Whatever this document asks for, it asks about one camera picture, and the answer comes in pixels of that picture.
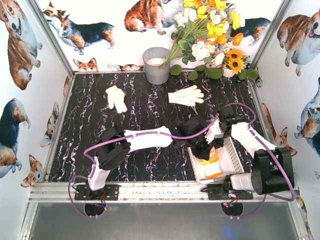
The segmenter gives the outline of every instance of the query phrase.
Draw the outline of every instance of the robotic arm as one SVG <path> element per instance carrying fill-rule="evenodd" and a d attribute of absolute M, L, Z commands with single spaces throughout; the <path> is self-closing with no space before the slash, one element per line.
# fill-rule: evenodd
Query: robotic arm
<path fill-rule="evenodd" d="M 206 134 L 197 134 L 208 126 L 208 122 L 200 115 L 194 116 L 187 122 L 177 122 L 168 127 L 162 126 L 151 130 L 131 131 L 120 126 L 112 127 L 98 140 L 97 144 L 121 137 L 133 137 L 96 148 L 95 164 L 88 178 L 89 188 L 92 191 L 102 189 L 110 171 L 117 168 L 128 153 L 133 151 L 152 147 L 165 148 L 170 145 L 187 146 L 197 158 L 208 160 L 212 147 L 216 149 L 223 147 L 224 139 L 232 137 L 248 151 L 253 162 L 251 173 L 226 177 L 225 182 L 229 190 L 250 191 L 260 195 L 289 190 L 286 179 L 264 145 L 276 156 L 291 184 L 294 185 L 290 151 L 266 141 L 249 123 L 245 122 L 242 116 L 235 116 L 231 106 L 219 109 L 218 113 L 219 121 L 215 121 Z"/>

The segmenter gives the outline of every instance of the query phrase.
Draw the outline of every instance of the sunflower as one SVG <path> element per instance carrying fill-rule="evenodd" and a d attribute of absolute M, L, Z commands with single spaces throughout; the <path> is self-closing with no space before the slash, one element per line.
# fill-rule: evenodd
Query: sunflower
<path fill-rule="evenodd" d="M 244 57 L 244 53 L 239 49 L 231 49 L 226 55 L 228 59 L 242 59 Z"/>
<path fill-rule="evenodd" d="M 241 73 L 241 70 L 245 68 L 245 63 L 240 58 L 229 58 L 228 65 L 235 74 Z"/>

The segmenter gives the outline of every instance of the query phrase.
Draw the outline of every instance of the glove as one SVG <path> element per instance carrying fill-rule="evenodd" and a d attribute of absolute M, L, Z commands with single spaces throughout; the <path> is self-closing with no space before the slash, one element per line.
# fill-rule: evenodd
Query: glove
<path fill-rule="evenodd" d="M 204 100 L 204 94 L 200 89 L 197 89 L 196 85 L 191 87 L 180 89 L 176 92 L 168 93 L 169 103 L 176 103 L 186 106 L 195 106 L 196 103 L 202 104 Z"/>
<path fill-rule="evenodd" d="M 117 86 L 109 87 L 105 90 L 105 93 L 108 94 L 108 103 L 110 109 L 116 109 L 118 114 L 126 112 L 128 109 L 125 105 L 125 93 Z"/>

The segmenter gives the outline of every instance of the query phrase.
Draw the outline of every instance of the black marble surface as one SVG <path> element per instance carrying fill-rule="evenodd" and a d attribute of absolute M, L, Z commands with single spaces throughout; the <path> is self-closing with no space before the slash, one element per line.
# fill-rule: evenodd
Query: black marble surface
<path fill-rule="evenodd" d="M 143 72 L 76 75 L 60 132 L 49 182 L 68 182 L 74 175 L 88 176 L 92 162 L 83 156 L 85 149 L 95 144 L 114 125 L 128 130 L 147 130 L 168 123 L 187 121 L 194 115 L 213 119 L 218 108 L 227 103 L 245 103 L 255 110 L 249 86 L 236 79 L 209 79 L 199 75 L 196 81 L 187 79 L 187 72 L 171 76 L 163 85 L 147 82 Z M 204 103 L 195 107 L 168 103 L 168 93 L 196 84 L 204 93 Z M 110 110 L 105 90 L 116 85 L 125 92 L 128 111 L 118 114 Z M 233 106 L 239 115 L 252 119 L 242 106 Z M 259 120 L 253 127 L 263 135 Z M 233 141 L 246 172 L 251 157 Z M 187 149 L 178 147 L 148 148 L 129 154 L 114 169 L 107 181 L 183 181 L 195 180 Z"/>

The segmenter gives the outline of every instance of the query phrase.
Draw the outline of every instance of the white plastic basket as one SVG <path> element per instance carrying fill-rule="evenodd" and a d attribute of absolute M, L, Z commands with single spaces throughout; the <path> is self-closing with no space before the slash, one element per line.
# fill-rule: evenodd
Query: white plastic basket
<path fill-rule="evenodd" d="M 224 139 L 224 146 L 219 148 L 219 167 L 223 175 L 215 178 L 206 178 L 204 166 L 201 166 L 194 158 L 191 148 L 188 148 L 194 176 L 198 184 L 208 184 L 224 180 L 226 175 L 242 174 L 244 168 L 240 162 L 235 146 L 230 137 Z"/>

